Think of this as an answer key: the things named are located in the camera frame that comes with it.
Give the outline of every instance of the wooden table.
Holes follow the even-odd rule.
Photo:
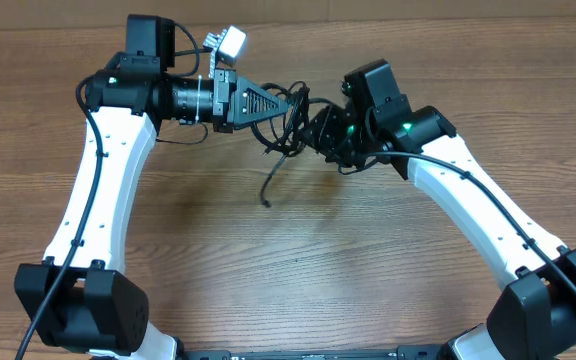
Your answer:
[[[334,101],[346,72],[384,57],[414,108],[440,109],[514,200],[576,247],[576,18],[243,28],[240,74],[305,80]],[[0,32],[0,358],[13,358],[28,324],[17,265],[41,260],[79,166],[74,87],[122,49],[124,33]],[[200,135],[173,124],[161,133]],[[266,209],[258,192],[278,156],[262,151],[242,131],[160,144],[148,158],[127,275],[161,330],[189,349],[388,348],[442,343],[485,320],[500,294],[490,272],[392,169],[342,177],[309,151],[286,162]],[[86,358],[61,352],[35,337],[27,358]],[[576,347],[562,358],[576,359]]]

